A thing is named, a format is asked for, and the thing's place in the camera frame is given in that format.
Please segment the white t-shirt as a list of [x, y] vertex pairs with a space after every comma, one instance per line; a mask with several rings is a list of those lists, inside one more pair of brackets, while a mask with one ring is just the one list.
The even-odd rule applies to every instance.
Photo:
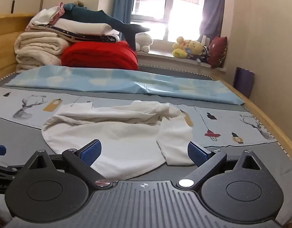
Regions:
[[162, 164], [192, 165], [187, 147], [192, 128], [170, 104], [134, 101], [130, 105], [96, 108], [90, 102], [62, 105], [41, 130], [57, 154], [80, 149], [94, 139], [102, 145], [92, 168], [104, 177], [126, 180]]

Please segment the grey printed bed sheet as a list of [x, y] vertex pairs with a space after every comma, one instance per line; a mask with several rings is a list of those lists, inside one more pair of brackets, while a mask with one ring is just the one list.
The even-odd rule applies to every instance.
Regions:
[[284, 135], [193, 73], [44, 66], [0, 79], [0, 227], [283, 227]]

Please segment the light blue patterned cloth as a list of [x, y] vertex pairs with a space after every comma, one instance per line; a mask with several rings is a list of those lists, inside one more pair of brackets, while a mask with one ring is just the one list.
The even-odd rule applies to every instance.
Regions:
[[6, 85], [78, 92], [149, 94], [219, 104], [244, 104], [244, 101], [221, 81], [173, 77], [135, 70], [45, 65], [18, 74]]

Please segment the purple box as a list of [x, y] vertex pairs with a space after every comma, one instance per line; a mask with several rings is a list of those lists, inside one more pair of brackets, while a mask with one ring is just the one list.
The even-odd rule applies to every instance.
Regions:
[[233, 87], [242, 93], [246, 98], [250, 98], [255, 81], [255, 73], [244, 68], [237, 67], [234, 74]]

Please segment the cream folded blanket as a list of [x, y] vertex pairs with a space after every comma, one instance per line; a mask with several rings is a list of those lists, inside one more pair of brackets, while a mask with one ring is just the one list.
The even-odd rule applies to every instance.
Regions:
[[21, 73], [44, 65], [61, 65], [61, 57], [70, 46], [53, 32], [23, 32], [14, 43], [16, 72]]

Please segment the red folded blanket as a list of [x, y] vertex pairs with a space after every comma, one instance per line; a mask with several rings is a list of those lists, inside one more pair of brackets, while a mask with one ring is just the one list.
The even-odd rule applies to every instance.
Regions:
[[125, 41], [118, 43], [78, 42], [68, 47], [62, 57], [61, 65], [84, 68], [112, 68], [138, 70], [138, 59]]

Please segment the dark red cushion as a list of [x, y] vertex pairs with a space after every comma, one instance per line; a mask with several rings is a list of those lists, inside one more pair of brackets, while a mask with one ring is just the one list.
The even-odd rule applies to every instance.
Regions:
[[218, 68], [223, 63], [227, 54], [228, 38], [215, 37], [209, 46], [209, 57], [207, 63], [211, 68]]

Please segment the yellow plush toys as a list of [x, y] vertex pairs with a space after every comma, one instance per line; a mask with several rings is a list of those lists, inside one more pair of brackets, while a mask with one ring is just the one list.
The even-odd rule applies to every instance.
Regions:
[[175, 58], [189, 59], [197, 62], [207, 62], [210, 54], [209, 48], [199, 41], [185, 40], [178, 37], [173, 45], [172, 55]]

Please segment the white plush toy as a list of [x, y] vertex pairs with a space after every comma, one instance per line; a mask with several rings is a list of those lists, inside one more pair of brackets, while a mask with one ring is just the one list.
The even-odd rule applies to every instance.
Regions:
[[136, 51], [142, 51], [148, 53], [150, 46], [153, 44], [153, 39], [145, 32], [137, 33], [135, 36]]

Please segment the purple curtain right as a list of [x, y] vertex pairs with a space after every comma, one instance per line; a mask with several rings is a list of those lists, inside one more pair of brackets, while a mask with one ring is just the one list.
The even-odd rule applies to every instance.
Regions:
[[199, 41], [206, 36], [211, 42], [215, 37], [221, 35], [224, 7], [225, 0], [204, 0]]

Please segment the white folded bedding stack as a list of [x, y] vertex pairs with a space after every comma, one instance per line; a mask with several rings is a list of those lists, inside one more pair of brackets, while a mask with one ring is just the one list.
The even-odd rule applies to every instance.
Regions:
[[26, 26], [26, 31], [52, 31], [72, 42], [108, 42], [120, 41], [119, 32], [105, 23], [81, 23], [61, 18], [60, 6], [43, 9]]

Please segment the blue curtain left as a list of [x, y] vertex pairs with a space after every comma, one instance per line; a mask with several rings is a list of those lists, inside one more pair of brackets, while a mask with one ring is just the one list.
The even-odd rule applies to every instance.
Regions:
[[131, 24], [133, 3], [134, 0], [114, 0], [112, 15], [114, 22], [111, 27], [122, 33], [127, 42], [135, 46], [136, 28]]

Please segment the wooden bed frame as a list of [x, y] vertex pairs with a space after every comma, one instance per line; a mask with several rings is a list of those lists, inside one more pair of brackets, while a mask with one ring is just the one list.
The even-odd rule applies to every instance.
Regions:
[[[16, 71], [15, 54], [11, 52], [11, 47], [16, 37], [24, 31], [25, 26], [33, 17], [32, 14], [6, 14], [0, 15], [0, 82]], [[216, 70], [210, 70], [208, 77], [213, 80], [220, 80], [232, 92], [245, 101], [244, 107], [255, 115], [269, 132], [277, 139], [288, 157], [292, 160], [292, 141], [287, 135], [272, 121], [261, 109], [259, 109], [252, 101], [246, 98], [242, 93], [233, 88], [224, 81]]]

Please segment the window frame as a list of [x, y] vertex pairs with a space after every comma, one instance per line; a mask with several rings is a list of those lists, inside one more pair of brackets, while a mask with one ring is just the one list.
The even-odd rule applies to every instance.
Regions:
[[134, 0], [131, 23], [149, 28], [154, 40], [197, 40], [203, 7], [204, 0]]

